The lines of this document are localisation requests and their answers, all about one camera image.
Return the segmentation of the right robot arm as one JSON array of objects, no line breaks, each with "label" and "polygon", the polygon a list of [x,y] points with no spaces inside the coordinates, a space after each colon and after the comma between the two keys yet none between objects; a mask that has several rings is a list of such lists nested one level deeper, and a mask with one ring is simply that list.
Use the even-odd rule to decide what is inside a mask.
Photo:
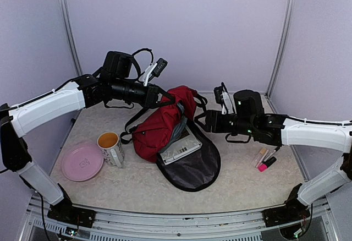
[{"label": "right robot arm", "polygon": [[262,144],[282,147],[304,145],[333,149],[342,156],[315,178],[295,187],[281,209],[286,221],[293,221],[306,207],[329,192],[351,182],[351,122],[328,122],[300,119],[286,114],[265,113],[261,96],[252,90],[241,90],[229,98],[221,87],[214,90],[222,110],[206,109],[194,118],[204,131],[246,135]]}]

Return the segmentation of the red backpack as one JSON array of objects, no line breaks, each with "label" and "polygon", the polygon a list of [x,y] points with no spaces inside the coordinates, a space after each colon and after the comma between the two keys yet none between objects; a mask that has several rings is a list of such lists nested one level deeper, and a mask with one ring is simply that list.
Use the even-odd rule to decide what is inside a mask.
[{"label": "red backpack", "polygon": [[[130,125],[147,111],[145,108],[141,109],[126,123],[120,141],[122,144],[133,143],[136,154],[155,163],[164,177],[176,188],[197,192],[214,183],[221,170],[218,149],[194,122],[196,108],[204,109],[207,99],[196,90],[183,85],[168,92],[175,97],[175,104],[156,109],[142,123],[131,127]],[[202,142],[201,148],[165,165],[160,153],[180,137],[186,126]]]}]

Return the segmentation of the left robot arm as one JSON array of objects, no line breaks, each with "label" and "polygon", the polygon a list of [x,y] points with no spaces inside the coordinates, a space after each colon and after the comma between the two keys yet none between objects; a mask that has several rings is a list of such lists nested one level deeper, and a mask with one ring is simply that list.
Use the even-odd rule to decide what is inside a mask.
[{"label": "left robot arm", "polygon": [[121,100],[146,109],[173,104],[175,99],[168,92],[150,82],[160,76],[167,64],[159,58],[142,72],[134,54],[109,51],[103,66],[93,74],[69,79],[21,104],[1,105],[1,153],[5,168],[17,173],[43,196],[63,220],[73,221],[77,216],[75,206],[64,189],[34,161],[23,137],[53,119],[101,102]]}]

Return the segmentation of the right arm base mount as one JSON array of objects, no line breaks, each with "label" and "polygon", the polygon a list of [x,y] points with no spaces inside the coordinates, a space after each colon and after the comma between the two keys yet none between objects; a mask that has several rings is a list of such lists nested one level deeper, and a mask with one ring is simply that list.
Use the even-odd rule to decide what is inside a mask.
[{"label": "right arm base mount", "polygon": [[281,206],[272,209],[265,209],[262,214],[266,227],[278,226],[302,220],[304,217],[310,217],[310,211],[307,207],[298,208]]}]

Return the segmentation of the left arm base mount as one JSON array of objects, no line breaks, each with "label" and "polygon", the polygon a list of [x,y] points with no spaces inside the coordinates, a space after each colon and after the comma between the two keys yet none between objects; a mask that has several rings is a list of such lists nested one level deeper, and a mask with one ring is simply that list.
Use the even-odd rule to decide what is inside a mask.
[{"label": "left arm base mount", "polygon": [[92,228],[96,212],[90,209],[84,209],[76,206],[54,207],[49,208],[48,218],[73,224],[78,227]]}]

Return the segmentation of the white magazine booklet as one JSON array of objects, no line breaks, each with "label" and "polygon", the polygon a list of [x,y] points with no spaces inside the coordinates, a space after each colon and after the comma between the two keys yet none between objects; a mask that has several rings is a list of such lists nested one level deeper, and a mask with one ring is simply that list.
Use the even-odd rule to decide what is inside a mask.
[{"label": "white magazine booklet", "polygon": [[160,153],[160,157],[165,165],[169,165],[192,154],[200,149],[201,146],[202,142],[198,140],[189,127],[186,126],[180,137]]}]

